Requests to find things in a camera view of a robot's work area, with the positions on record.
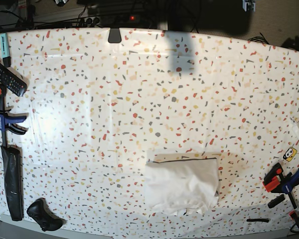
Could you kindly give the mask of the terrazzo pattern tablecloth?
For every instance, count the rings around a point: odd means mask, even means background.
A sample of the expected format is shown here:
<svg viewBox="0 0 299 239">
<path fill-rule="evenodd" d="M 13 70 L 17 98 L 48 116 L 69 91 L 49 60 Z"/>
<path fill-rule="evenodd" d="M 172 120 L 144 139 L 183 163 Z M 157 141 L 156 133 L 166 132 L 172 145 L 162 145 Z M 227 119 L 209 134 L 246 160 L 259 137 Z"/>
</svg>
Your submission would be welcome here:
<svg viewBox="0 0 299 239">
<path fill-rule="evenodd" d="M 108 28 L 8 34 L 11 70 L 26 81 L 7 107 L 26 114 L 23 207 L 44 198 L 64 228 L 116 239 L 202 238 L 289 228 L 289 200 L 263 177 L 299 169 L 299 51 L 205 34 Z M 289 147 L 292 161 L 283 160 Z M 145 204 L 145 166 L 217 159 L 219 200 L 167 216 Z"/>
</svg>

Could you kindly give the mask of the teal highlighter marker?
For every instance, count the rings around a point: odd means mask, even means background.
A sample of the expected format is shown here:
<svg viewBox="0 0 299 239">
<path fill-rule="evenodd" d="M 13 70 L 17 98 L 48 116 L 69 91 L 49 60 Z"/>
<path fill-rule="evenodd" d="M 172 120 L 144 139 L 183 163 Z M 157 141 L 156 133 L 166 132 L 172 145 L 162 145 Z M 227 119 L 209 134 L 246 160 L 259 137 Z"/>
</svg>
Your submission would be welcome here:
<svg viewBox="0 0 299 239">
<path fill-rule="evenodd" d="M 6 68 L 10 67 L 11 66 L 11 57 L 10 57 L 7 33 L 2 33 L 0 35 L 0 44 L 1 44 L 1 54 L 2 54 L 3 65 Z"/>
</svg>

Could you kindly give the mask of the black TV remote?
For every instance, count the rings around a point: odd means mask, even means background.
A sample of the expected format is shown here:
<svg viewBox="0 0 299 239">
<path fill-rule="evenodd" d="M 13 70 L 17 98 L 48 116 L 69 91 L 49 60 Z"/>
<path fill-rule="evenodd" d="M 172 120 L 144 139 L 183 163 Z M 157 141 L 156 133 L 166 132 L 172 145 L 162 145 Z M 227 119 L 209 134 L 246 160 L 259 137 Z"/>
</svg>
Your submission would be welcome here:
<svg viewBox="0 0 299 239">
<path fill-rule="evenodd" d="M 18 97 L 22 97 L 27 90 L 27 84 L 0 63 L 0 83 Z"/>
</svg>

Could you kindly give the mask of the black game controller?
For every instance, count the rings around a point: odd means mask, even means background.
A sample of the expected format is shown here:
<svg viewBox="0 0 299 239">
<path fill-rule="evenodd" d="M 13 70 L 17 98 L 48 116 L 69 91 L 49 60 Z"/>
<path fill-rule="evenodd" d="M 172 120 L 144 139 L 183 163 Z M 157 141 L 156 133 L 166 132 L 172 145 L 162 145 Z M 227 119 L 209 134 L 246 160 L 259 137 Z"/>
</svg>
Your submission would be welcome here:
<svg viewBox="0 0 299 239">
<path fill-rule="evenodd" d="M 26 210 L 28 216 L 30 216 L 37 224 L 39 224 L 42 231 L 53 232 L 60 229 L 63 226 L 63 220 L 48 210 L 44 198 L 35 200 Z"/>
</svg>

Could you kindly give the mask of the white T-shirt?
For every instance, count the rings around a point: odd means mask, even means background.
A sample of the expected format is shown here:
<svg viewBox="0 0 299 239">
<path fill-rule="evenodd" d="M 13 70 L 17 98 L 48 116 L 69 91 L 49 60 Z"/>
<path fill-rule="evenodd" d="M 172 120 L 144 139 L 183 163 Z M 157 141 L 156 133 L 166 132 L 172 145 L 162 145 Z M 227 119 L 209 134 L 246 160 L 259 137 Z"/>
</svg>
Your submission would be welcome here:
<svg viewBox="0 0 299 239">
<path fill-rule="evenodd" d="M 152 161 L 145 166 L 145 204 L 155 213 L 202 215 L 217 205 L 218 189 L 215 157 Z"/>
</svg>

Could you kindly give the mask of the blue black bar clamp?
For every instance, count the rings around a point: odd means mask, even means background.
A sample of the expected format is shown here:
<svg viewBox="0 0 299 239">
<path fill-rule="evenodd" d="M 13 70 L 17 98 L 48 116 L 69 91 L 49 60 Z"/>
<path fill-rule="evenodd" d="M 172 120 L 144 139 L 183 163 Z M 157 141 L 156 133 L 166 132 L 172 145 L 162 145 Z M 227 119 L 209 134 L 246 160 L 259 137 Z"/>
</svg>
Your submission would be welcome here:
<svg viewBox="0 0 299 239">
<path fill-rule="evenodd" d="M 10 110 L 5 109 L 5 96 L 6 87 L 0 84 L 0 131 L 2 135 L 2 145 L 3 147 L 8 147 L 6 131 L 10 131 L 13 134 L 24 135 L 27 129 L 22 128 L 17 125 L 17 123 L 22 123 L 27 119 L 26 115 L 16 116 L 9 115 Z"/>
</svg>

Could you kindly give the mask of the small black bar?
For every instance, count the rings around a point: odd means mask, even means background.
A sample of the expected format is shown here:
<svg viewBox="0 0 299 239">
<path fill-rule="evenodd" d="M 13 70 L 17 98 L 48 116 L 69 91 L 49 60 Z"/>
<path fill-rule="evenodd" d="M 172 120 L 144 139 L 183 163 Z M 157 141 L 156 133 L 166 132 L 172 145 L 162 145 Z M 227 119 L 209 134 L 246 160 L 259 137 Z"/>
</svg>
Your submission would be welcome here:
<svg viewBox="0 0 299 239">
<path fill-rule="evenodd" d="M 285 196 L 284 195 L 279 195 L 278 197 L 272 199 L 269 203 L 268 203 L 268 207 L 274 208 L 275 206 L 277 206 L 278 204 L 280 204 L 281 202 L 283 202 L 285 200 Z"/>
</svg>

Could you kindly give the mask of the red blue bar clamp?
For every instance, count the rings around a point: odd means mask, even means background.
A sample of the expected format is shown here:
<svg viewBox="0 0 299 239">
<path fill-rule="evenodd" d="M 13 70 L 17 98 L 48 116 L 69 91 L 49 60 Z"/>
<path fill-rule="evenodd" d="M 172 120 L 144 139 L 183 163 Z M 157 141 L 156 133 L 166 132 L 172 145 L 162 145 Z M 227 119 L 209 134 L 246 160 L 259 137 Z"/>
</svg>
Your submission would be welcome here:
<svg viewBox="0 0 299 239">
<path fill-rule="evenodd" d="M 299 230 L 299 216 L 296 213 L 296 209 L 298 207 L 292 193 L 294 187 L 298 185 L 299 169 L 294 174 L 290 172 L 285 176 L 280 163 L 276 163 L 269 173 L 265 175 L 263 180 L 263 186 L 267 192 L 279 195 L 288 195 L 294 209 L 293 211 L 289 212 L 289 216 L 292 218 Z"/>
</svg>

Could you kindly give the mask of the yellow cartoon face sticker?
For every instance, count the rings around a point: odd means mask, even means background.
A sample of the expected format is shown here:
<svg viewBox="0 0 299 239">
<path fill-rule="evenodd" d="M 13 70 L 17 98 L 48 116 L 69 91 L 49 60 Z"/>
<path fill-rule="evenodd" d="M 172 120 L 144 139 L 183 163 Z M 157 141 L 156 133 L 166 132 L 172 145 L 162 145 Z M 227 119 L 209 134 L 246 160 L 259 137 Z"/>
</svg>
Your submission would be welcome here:
<svg viewBox="0 0 299 239">
<path fill-rule="evenodd" d="M 290 162 L 297 154 L 297 150 L 293 147 L 289 147 L 283 155 L 283 160 Z"/>
</svg>

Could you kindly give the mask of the black power strip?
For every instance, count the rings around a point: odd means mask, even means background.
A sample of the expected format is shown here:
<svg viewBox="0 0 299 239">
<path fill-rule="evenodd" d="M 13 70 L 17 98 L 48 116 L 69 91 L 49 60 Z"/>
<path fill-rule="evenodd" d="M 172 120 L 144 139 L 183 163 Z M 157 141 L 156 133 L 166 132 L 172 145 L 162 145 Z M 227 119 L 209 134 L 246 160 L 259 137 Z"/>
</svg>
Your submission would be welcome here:
<svg viewBox="0 0 299 239">
<path fill-rule="evenodd" d="M 94 15 L 83 16 L 79 20 L 84 19 L 84 22 L 96 25 L 108 25 L 108 24 L 128 24 L 128 23 L 140 23 L 142 20 L 139 14 L 114 14 L 114 15 Z"/>
</svg>

